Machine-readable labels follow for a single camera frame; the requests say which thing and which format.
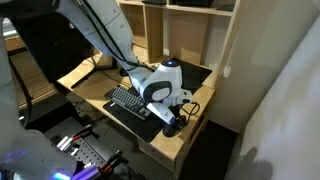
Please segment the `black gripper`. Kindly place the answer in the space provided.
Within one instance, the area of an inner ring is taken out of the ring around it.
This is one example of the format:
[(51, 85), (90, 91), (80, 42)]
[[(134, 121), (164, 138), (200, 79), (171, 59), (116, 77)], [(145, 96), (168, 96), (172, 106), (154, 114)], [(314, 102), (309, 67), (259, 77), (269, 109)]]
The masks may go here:
[(187, 125), (186, 116), (180, 115), (175, 121), (171, 124), (171, 126), (176, 130), (182, 130)]

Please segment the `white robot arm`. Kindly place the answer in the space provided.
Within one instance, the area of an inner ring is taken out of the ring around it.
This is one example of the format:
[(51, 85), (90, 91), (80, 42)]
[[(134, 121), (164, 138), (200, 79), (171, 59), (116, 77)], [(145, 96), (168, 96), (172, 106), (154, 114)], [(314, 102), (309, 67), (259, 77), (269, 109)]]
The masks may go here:
[(185, 117), (172, 111), (192, 101), (191, 92), (182, 87), (181, 66), (173, 60), (161, 62), (156, 70), (142, 65), (132, 50), (131, 27), (115, 0), (0, 0), (3, 18), (51, 12), (63, 15), (95, 48), (117, 60), (147, 108), (166, 123), (167, 131), (186, 125)]

